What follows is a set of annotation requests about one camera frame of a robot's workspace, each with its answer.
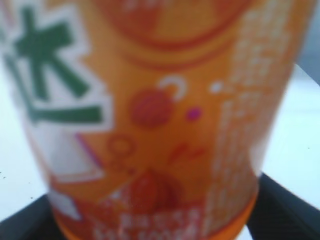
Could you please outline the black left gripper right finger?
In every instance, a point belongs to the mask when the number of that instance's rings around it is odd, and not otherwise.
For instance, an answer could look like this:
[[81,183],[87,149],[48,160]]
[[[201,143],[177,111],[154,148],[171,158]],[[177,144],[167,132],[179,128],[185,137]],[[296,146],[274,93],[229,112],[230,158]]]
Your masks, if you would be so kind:
[[320,211],[262,174],[246,226],[254,240],[318,240]]

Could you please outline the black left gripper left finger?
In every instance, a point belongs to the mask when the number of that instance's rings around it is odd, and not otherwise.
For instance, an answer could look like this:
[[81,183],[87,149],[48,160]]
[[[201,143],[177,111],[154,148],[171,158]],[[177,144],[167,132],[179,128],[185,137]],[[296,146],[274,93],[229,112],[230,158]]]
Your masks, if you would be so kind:
[[22,210],[0,222],[2,240],[61,240],[48,197],[41,196]]

